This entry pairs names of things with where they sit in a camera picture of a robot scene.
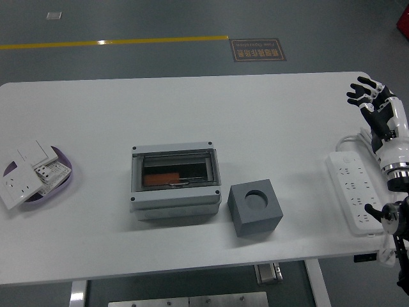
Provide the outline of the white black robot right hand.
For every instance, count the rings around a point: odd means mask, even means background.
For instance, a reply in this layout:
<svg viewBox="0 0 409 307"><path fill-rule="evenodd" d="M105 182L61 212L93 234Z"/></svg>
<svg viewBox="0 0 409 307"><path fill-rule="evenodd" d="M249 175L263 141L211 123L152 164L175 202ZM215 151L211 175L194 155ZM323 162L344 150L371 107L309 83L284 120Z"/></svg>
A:
<svg viewBox="0 0 409 307"><path fill-rule="evenodd" d="M371 128L371 149L382 169L408 165L408 120L402 101L367 77L350 85L347 102L357 106Z"/></svg>

